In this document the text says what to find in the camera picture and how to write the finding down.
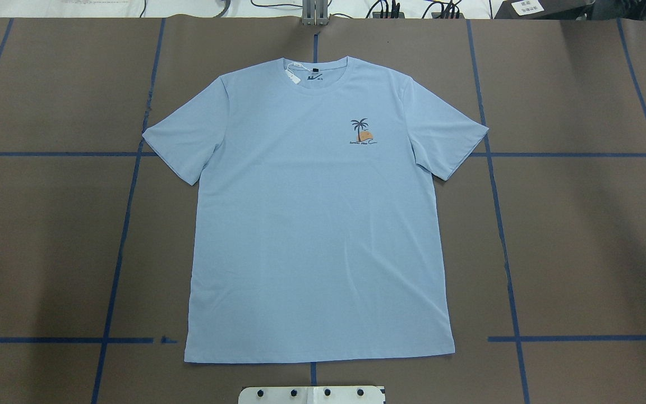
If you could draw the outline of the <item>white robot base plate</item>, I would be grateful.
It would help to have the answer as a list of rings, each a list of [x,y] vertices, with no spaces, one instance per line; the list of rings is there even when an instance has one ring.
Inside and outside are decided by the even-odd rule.
[[[238,403],[385,403],[385,388],[374,385],[249,387]]]

